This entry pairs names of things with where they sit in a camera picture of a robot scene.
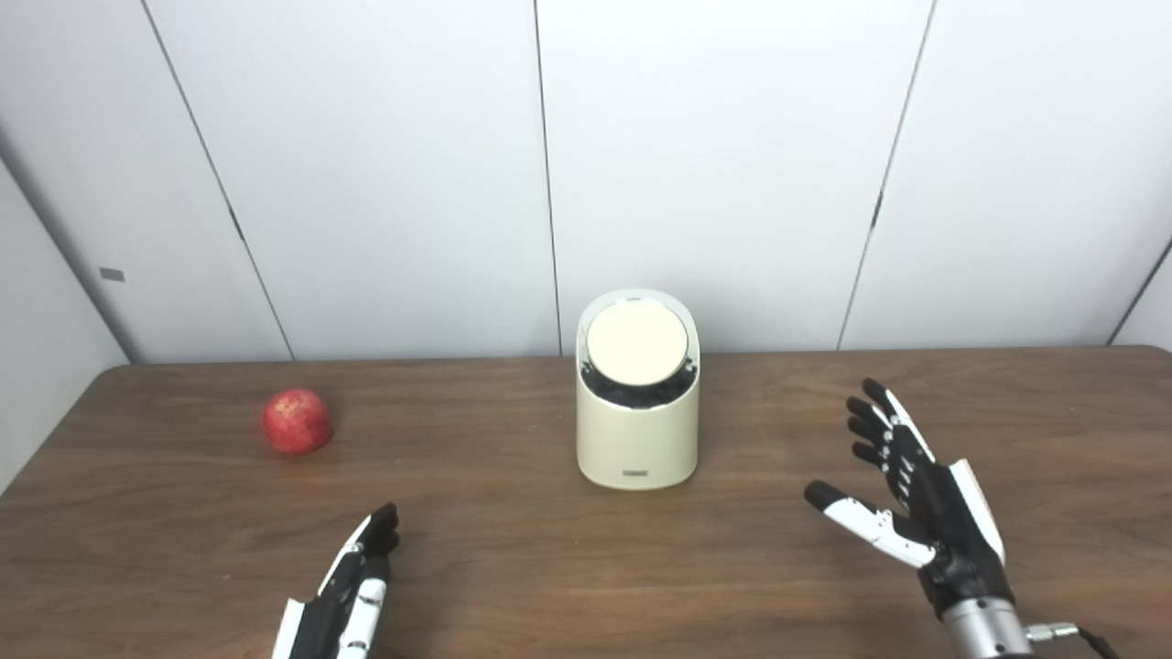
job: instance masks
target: robotic hand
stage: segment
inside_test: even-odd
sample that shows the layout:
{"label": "robotic hand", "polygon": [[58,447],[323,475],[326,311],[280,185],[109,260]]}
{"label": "robotic hand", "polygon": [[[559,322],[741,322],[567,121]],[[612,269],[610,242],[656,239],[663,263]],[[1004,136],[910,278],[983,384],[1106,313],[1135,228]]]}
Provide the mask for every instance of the robotic hand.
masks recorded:
{"label": "robotic hand", "polygon": [[880,510],[823,481],[805,498],[875,549],[915,568],[924,592],[962,659],[1035,657],[1014,609],[1004,545],[968,462],[936,463],[912,417],[886,387],[867,379],[872,402],[851,398],[856,457],[877,467],[906,515]]}
{"label": "robotic hand", "polygon": [[366,659],[379,626],[398,546],[398,512],[388,503],[368,515],[339,550],[318,596],[289,599],[272,659]]}

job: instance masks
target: wire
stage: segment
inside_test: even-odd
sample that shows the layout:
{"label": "wire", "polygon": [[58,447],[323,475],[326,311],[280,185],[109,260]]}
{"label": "wire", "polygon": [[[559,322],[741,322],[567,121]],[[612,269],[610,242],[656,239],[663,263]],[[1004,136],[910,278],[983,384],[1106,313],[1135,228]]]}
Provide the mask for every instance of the wire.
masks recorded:
{"label": "wire", "polygon": [[1086,627],[1078,627],[1078,636],[1083,637],[1084,640],[1091,646],[1095,652],[1103,659],[1119,659],[1119,655],[1111,650],[1111,645],[1105,638],[1093,634]]}

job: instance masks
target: circular top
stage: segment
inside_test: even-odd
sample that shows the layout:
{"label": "circular top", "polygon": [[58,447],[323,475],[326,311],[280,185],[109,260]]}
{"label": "circular top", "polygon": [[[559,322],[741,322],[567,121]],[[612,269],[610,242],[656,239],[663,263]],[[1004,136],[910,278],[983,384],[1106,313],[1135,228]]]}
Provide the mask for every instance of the circular top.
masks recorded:
{"label": "circular top", "polygon": [[621,300],[591,322],[586,349],[602,375],[642,387],[680,369],[688,354],[688,332],[672,310],[656,301]]}

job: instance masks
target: beige container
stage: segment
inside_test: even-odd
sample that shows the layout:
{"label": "beige container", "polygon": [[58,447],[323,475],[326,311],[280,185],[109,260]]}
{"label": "beige container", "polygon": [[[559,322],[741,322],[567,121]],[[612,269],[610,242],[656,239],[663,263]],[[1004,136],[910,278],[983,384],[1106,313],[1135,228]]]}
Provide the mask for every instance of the beige container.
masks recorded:
{"label": "beige container", "polygon": [[591,481],[652,490],[696,469],[700,345],[675,298],[615,291],[578,325],[578,466]]}

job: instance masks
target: wall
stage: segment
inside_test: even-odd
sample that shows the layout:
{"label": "wall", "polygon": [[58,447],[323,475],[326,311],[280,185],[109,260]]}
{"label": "wall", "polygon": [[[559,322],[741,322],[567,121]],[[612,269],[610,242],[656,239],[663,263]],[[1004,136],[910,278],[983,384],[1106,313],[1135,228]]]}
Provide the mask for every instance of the wall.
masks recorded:
{"label": "wall", "polygon": [[0,490],[102,371],[125,362],[0,163]]}
{"label": "wall", "polygon": [[1168,26],[938,0],[841,347],[1105,344],[1172,238]]}
{"label": "wall", "polygon": [[146,4],[297,359],[557,354],[533,4]]}
{"label": "wall", "polygon": [[1112,344],[1172,351],[1172,260],[1164,259]]}
{"label": "wall", "polygon": [[289,359],[138,0],[0,2],[0,156],[131,356]]}
{"label": "wall", "polygon": [[710,351],[1103,344],[1172,236],[1168,21],[11,0],[0,154],[143,361],[552,354],[622,286]]}

